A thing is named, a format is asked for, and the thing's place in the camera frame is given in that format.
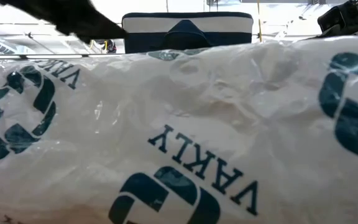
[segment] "ceiling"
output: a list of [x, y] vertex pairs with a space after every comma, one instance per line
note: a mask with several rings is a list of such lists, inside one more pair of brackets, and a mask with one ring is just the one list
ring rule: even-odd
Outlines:
[[[321, 33], [316, 18], [333, 5], [308, 5], [307, 0], [286, 1], [295, 3], [260, 5], [264, 40], [293, 41]], [[256, 3], [220, 0], [218, 6], [209, 6], [205, 0], [93, 0], [92, 2], [100, 13], [117, 23], [121, 23], [121, 18], [128, 12], [166, 12], [167, 10], [169, 12], [246, 12], [254, 18], [253, 34], [259, 33]], [[12, 47], [17, 54], [101, 53], [101, 46], [86, 45], [75, 36], [64, 36], [55, 30], [55, 26], [10, 6], [0, 6], [0, 43]], [[116, 40], [116, 45], [117, 52], [124, 53], [123, 41]]]

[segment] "plastic bag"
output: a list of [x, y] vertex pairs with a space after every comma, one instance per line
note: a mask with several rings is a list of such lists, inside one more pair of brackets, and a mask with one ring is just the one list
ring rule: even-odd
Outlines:
[[0, 64], [0, 221], [358, 223], [358, 37]]

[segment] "black object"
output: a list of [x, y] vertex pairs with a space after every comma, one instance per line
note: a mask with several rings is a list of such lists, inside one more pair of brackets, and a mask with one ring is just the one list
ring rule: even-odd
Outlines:
[[0, 0], [56, 25], [65, 35], [71, 33], [89, 44], [94, 39], [125, 39], [127, 33], [98, 12], [89, 0]]
[[204, 32], [199, 30], [190, 20], [185, 19], [175, 25], [167, 34], [164, 35], [162, 44], [153, 50], [187, 50], [212, 47], [207, 40]]
[[316, 38], [358, 35], [358, 0], [334, 6], [317, 20], [321, 35]]
[[117, 47], [116, 47], [116, 43], [113, 40], [94, 40], [96, 43], [98, 43], [99, 45], [102, 45], [102, 50], [106, 49], [107, 50], [107, 54], [115, 54], [117, 53]]

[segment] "navy and white cushion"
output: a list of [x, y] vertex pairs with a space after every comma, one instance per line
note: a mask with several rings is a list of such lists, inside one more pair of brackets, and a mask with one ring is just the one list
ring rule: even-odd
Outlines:
[[129, 13], [122, 18], [129, 33], [127, 54], [251, 43], [253, 23], [243, 12]]

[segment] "clear plastic wrap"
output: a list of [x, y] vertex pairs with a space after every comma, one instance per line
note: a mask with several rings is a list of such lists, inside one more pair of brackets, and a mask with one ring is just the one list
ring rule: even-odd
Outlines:
[[0, 64], [0, 221], [358, 223], [358, 37]]

